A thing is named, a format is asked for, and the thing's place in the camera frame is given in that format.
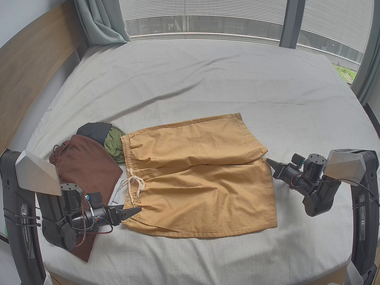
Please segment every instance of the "olive green cloth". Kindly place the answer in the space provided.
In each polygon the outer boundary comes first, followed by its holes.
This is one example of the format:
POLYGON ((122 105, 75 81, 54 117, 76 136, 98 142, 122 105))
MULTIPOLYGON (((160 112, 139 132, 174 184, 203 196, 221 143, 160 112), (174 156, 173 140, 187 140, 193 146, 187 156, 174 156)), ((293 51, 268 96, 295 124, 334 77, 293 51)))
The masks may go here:
POLYGON ((125 162, 123 144, 120 139, 120 137, 124 135, 126 135, 126 133, 123 130, 113 125, 107 134, 106 140, 104 141, 104 148, 119 164, 125 162))

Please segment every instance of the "curtain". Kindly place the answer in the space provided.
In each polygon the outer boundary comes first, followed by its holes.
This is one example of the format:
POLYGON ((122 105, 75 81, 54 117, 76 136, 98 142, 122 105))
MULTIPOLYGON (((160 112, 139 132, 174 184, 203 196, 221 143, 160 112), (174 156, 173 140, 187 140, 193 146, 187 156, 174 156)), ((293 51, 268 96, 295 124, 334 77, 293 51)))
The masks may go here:
POLYGON ((373 0, 373 20, 366 52, 352 84, 352 91, 365 106, 380 78, 380 0, 373 0))
POLYGON ((131 41, 119 0, 74 0, 83 30, 90 45, 109 45, 131 41))

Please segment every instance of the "bed sheet wrinkle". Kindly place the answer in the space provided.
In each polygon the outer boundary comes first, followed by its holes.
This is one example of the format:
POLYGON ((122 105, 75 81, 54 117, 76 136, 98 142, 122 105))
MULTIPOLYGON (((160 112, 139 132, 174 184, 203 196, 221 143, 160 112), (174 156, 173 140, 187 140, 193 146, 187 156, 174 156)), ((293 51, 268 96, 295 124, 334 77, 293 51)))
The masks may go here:
MULTIPOLYGON (((86 122, 132 132, 236 112, 269 149, 266 157, 277 161, 344 147, 380 155, 372 124, 324 56, 223 40, 136 41, 91 48, 86 56, 29 142, 41 157, 86 122)), ((349 187, 342 185, 331 210, 314 218, 305 214, 302 195, 283 182, 274 181, 274 192, 277 228, 223 239, 168 239, 119 226, 97 237, 87 265, 48 243, 41 245, 44 262, 70 280, 95 285, 293 285, 340 268, 352 245, 349 187), (129 251, 136 255, 130 257, 135 272, 125 269, 129 251)))

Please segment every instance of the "wooden headboard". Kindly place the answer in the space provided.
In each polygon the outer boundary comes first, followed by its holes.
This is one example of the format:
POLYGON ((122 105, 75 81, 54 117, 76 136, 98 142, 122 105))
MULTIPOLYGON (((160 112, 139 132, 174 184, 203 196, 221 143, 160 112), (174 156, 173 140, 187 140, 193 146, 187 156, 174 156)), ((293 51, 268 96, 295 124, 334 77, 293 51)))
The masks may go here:
POLYGON ((34 99, 85 38, 74 1, 68 0, 0 48, 0 154, 34 99))

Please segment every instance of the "bed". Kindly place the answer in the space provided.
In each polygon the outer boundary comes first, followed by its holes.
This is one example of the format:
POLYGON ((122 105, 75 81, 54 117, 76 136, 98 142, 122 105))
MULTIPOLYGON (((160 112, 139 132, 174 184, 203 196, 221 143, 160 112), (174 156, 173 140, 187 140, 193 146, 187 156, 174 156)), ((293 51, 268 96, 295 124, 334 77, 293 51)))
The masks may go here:
MULTIPOLYGON (((225 40, 90 48, 27 150, 47 159, 55 144, 86 122, 109 122, 131 132, 235 112, 268 148, 266 157, 277 161, 346 147, 380 155, 368 116, 326 57, 225 40)), ((277 228, 219 239, 171 239, 121 225, 97 236, 88 263, 49 244, 40 232, 44 264, 78 284, 96 285, 305 284, 344 267, 352 247, 350 187, 341 185, 332 209, 314 218, 285 183, 274 180, 274 192, 277 228)))

